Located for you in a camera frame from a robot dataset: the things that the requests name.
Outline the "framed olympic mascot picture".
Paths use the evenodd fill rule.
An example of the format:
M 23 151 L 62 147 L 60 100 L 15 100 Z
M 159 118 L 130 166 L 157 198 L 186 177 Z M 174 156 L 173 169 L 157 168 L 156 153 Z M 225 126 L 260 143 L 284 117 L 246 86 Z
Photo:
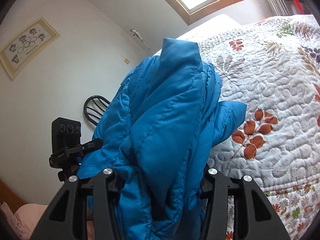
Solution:
M 13 81 L 33 57 L 59 37 L 42 17 L 23 29 L 1 50 L 1 65 L 10 79 Z

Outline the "blue quilted down jacket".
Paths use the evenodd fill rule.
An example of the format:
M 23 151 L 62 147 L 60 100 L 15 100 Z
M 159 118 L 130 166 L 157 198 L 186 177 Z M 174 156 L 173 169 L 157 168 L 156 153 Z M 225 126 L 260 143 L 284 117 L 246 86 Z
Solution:
M 200 184 L 210 150 L 244 122 L 246 105 L 220 100 L 222 81 L 195 42 L 166 38 L 122 81 L 93 138 L 81 179 L 112 168 L 125 184 L 116 207 L 125 239 L 198 239 Z

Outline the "black metal chair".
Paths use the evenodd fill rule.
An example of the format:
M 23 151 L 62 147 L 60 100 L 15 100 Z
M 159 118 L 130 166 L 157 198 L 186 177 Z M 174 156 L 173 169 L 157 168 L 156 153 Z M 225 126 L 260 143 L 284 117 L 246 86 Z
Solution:
M 90 122 L 94 126 L 97 126 L 109 105 L 110 101 L 103 96 L 90 96 L 84 103 L 84 116 L 88 122 Z

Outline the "pink sleeve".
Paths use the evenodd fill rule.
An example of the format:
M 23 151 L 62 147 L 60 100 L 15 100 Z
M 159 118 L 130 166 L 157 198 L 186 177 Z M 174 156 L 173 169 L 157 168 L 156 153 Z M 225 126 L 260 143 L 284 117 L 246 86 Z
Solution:
M 13 213 L 6 202 L 1 204 L 1 214 L 19 239 L 30 239 L 47 205 L 25 204 Z

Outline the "floral quilted bedspread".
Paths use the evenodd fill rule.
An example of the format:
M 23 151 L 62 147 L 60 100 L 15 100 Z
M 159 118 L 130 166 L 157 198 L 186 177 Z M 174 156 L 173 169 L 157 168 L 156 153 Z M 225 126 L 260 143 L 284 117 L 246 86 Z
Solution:
M 301 239 L 319 212 L 318 22 L 273 16 L 196 43 L 221 76 L 221 100 L 247 106 L 209 166 L 252 176 L 290 238 Z

